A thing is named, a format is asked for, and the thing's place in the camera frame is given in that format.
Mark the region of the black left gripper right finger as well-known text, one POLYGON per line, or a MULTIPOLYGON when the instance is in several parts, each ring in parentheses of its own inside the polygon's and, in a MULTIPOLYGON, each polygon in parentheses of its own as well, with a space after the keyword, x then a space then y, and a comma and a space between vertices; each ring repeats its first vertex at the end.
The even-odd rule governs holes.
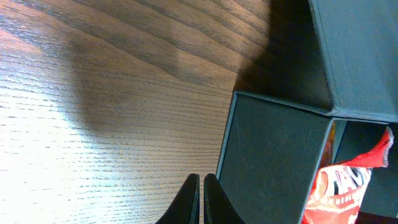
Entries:
POLYGON ((236 213, 216 175, 204 178, 204 223, 205 224, 244 224, 236 213))

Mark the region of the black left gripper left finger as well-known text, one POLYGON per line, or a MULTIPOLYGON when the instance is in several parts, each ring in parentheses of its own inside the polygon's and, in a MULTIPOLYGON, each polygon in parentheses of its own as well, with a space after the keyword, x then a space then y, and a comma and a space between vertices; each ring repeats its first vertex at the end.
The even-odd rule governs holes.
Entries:
POLYGON ((190 174, 156 224, 199 224, 200 176, 190 174))

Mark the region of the black box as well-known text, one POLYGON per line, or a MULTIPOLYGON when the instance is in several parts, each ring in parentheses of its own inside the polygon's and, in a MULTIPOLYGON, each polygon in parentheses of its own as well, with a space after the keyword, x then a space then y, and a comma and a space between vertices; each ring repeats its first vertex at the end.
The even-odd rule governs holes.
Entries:
POLYGON ((217 177, 246 223, 300 223, 331 124, 337 160, 397 129, 397 2, 271 1, 236 83, 217 177))

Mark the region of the red candy bag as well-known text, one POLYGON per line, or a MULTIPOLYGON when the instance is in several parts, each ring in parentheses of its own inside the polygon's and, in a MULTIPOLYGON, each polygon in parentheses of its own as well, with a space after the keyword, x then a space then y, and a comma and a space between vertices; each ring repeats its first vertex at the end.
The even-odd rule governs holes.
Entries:
POLYGON ((356 223, 373 169, 388 166, 388 153, 393 143, 392 130, 387 127, 369 152, 319 169, 302 222, 356 223))

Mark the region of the yellow snack bag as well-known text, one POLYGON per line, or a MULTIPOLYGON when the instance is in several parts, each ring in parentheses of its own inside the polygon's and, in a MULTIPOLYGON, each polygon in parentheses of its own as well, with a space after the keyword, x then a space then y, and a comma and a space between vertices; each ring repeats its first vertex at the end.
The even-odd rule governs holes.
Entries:
POLYGON ((330 132, 323 150, 322 159, 320 162, 320 168, 329 166, 333 160, 333 146, 335 141, 335 122, 332 122, 330 132))

